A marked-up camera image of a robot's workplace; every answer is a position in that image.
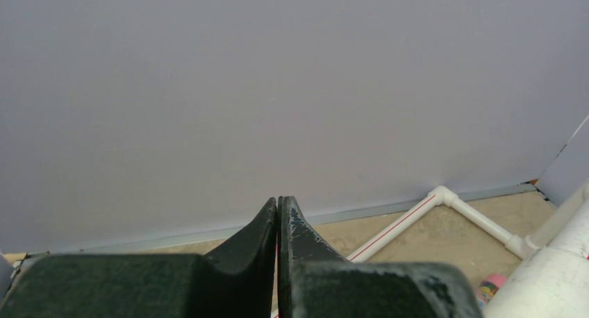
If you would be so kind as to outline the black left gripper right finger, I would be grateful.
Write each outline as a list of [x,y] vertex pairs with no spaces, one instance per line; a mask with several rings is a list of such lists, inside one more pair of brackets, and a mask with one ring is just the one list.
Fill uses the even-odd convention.
[[278,202],[278,317],[482,317],[473,289],[441,262],[368,263],[438,197],[430,195],[350,256],[305,220],[293,196]]

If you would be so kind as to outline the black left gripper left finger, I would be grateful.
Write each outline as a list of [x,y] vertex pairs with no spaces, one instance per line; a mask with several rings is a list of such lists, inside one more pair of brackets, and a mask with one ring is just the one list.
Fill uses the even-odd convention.
[[2,317],[268,317],[277,210],[269,199],[205,255],[52,255],[23,275]]

